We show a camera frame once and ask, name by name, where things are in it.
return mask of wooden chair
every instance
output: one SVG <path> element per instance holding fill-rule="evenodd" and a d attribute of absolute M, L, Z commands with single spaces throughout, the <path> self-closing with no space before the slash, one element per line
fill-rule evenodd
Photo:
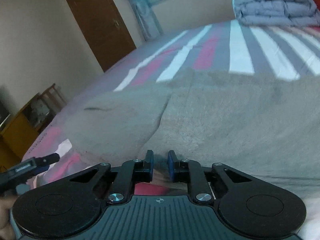
<path fill-rule="evenodd" d="M 47 103 L 47 106 L 52 108 L 54 106 L 58 109 L 58 112 L 67 104 L 60 93 L 55 88 L 55 83 L 48 87 L 42 94 L 41 98 Z"/>

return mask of gray curtain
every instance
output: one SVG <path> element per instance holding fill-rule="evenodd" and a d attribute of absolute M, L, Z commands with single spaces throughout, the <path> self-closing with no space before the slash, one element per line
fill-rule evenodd
<path fill-rule="evenodd" d="M 153 40 L 163 34 L 156 15 L 151 8 L 150 0 L 129 0 L 129 2 L 146 41 Z"/>

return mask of gray blanket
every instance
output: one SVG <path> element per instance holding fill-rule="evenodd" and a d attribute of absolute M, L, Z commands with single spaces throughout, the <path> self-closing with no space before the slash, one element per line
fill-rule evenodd
<path fill-rule="evenodd" d="M 222 162 L 300 197 L 320 192 L 320 79 L 282 82 L 271 76 L 188 69 L 93 98 L 64 125 L 87 163 L 112 165 L 168 150 L 211 166 Z"/>
<path fill-rule="evenodd" d="M 243 25 L 320 25 L 313 0 L 233 0 L 236 19 Z"/>

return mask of door handle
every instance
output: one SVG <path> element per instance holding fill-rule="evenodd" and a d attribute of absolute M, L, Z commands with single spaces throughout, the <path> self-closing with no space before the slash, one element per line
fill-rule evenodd
<path fill-rule="evenodd" d="M 120 26 L 119 26 L 118 21 L 115 20 L 115 19 L 113 19 L 113 23 L 114 23 L 115 27 L 116 27 L 118 30 L 120 30 Z"/>

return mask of human hand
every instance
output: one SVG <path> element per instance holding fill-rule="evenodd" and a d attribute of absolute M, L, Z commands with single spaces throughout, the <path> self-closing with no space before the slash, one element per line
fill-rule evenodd
<path fill-rule="evenodd" d="M 16 196 L 0 197 L 0 239 L 14 240 L 16 238 L 9 221 L 9 209 L 16 201 Z"/>

